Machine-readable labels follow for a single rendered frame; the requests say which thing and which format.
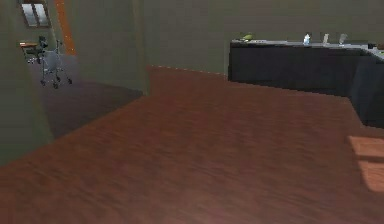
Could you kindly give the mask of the black kitchen counter cabinet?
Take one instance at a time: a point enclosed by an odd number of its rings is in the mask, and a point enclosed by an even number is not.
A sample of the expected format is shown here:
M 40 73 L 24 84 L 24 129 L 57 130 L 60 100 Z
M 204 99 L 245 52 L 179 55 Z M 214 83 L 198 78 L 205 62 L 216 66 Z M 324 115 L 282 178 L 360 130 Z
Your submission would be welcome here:
M 384 129 L 384 56 L 358 45 L 233 40 L 228 79 L 346 97 L 364 125 Z

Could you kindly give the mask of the window with grey frame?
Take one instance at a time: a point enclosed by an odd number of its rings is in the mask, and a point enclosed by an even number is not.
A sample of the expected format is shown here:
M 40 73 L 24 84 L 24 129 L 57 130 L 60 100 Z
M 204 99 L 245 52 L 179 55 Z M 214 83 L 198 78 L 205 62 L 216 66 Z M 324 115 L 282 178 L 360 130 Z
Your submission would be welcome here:
M 43 0 L 30 0 L 20 4 L 25 24 L 28 28 L 50 28 L 46 3 Z

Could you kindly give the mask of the grey wheeled office chair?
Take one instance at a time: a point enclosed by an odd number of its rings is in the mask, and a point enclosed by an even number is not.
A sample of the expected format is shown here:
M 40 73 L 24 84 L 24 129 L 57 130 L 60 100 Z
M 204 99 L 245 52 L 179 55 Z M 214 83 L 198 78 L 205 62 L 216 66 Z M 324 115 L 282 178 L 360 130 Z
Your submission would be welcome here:
M 73 80 L 68 76 L 66 70 L 63 67 L 61 60 L 61 54 L 59 47 L 63 44 L 62 41 L 57 40 L 54 50 L 47 50 L 48 42 L 44 36 L 40 36 L 38 39 L 39 49 L 37 51 L 37 62 L 41 65 L 42 78 L 40 84 L 46 86 L 51 83 L 54 89 L 59 87 L 61 78 L 58 75 L 62 72 L 69 84 L 73 83 Z

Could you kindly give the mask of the orange door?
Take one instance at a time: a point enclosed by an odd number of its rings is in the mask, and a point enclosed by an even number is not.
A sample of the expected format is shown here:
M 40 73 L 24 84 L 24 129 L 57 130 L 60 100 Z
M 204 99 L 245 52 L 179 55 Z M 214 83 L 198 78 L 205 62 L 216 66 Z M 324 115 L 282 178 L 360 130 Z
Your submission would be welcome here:
M 76 50 L 75 50 L 70 26 L 67 20 L 66 12 L 65 12 L 65 2 L 64 0 L 54 0 L 54 2 L 55 2 L 56 12 L 58 16 L 58 22 L 62 31 L 65 52 L 69 55 L 75 55 Z

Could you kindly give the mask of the brown wooden desk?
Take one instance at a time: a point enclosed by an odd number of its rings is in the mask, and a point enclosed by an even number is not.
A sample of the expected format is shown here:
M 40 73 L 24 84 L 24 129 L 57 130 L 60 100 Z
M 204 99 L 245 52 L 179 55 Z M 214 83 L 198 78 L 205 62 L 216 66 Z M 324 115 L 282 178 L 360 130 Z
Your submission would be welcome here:
M 20 42 L 19 45 L 23 51 L 25 60 L 28 63 L 34 63 L 36 59 L 36 51 L 38 44 L 30 42 Z

